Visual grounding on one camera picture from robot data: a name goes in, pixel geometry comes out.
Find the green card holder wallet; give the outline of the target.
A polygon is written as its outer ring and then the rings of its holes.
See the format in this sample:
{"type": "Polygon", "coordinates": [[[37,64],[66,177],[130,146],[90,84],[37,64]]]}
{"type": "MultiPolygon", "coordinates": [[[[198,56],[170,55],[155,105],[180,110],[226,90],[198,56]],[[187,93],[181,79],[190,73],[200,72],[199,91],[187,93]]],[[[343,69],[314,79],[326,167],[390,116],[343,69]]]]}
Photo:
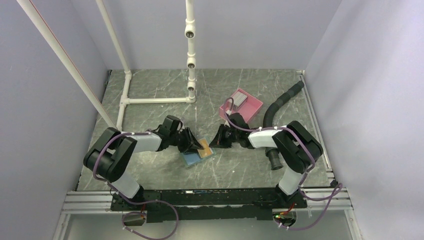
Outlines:
{"type": "Polygon", "coordinates": [[[203,150],[199,149],[197,152],[183,153],[183,162],[187,168],[192,167],[200,162],[212,158],[216,151],[209,147],[210,141],[208,138],[203,137],[198,140],[203,146],[203,150]]]}

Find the pink plastic tray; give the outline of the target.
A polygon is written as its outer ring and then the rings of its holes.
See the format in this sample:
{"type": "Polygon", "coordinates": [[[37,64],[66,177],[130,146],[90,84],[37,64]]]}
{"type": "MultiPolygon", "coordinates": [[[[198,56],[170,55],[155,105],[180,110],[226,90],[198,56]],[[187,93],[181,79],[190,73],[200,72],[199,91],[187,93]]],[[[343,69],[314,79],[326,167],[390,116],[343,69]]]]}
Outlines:
{"type": "Polygon", "coordinates": [[[244,118],[244,121],[246,123],[250,123],[251,120],[259,113],[260,109],[263,106],[263,102],[257,99],[256,97],[252,96],[245,90],[238,88],[231,97],[236,92],[242,92],[245,95],[247,95],[247,100],[244,102],[244,104],[237,110],[234,111],[231,108],[231,101],[227,101],[227,103],[222,104],[218,110],[219,116],[222,119],[225,119],[225,113],[227,114],[233,114],[233,113],[240,113],[242,117],[244,118]]]}

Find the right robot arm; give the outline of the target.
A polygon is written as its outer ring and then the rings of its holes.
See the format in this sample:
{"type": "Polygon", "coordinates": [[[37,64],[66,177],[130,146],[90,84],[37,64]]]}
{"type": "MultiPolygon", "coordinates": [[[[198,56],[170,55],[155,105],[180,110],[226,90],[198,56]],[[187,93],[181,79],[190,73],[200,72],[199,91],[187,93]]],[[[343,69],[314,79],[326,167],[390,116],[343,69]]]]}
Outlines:
{"type": "Polygon", "coordinates": [[[272,148],[287,165],[276,188],[276,203],[287,208],[295,201],[295,194],[323,155],[322,145],[301,125],[293,120],[287,125],[250,128],[239,113],[226,115],[209,147],[229,149],[232,143],[243,148],[272,148]]]}

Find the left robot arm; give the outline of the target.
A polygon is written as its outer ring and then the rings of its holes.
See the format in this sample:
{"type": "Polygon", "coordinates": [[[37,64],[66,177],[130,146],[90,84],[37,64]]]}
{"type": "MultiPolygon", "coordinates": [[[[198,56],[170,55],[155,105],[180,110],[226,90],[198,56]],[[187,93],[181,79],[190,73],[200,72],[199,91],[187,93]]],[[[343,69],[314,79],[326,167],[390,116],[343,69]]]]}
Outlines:
{"type": "Polygon", "coordinates": [[[183,153],[197,153],[204,147],[190,128],[166,129],[160,125],[145,132],[123,132],[107,128],[83,159],[83,165],[92,176],[118,191],[124,204],[131,210],[144,203],[144,188],[128,173],[127,167],[133,153],[160,152],[174,146],[183,153]]]}

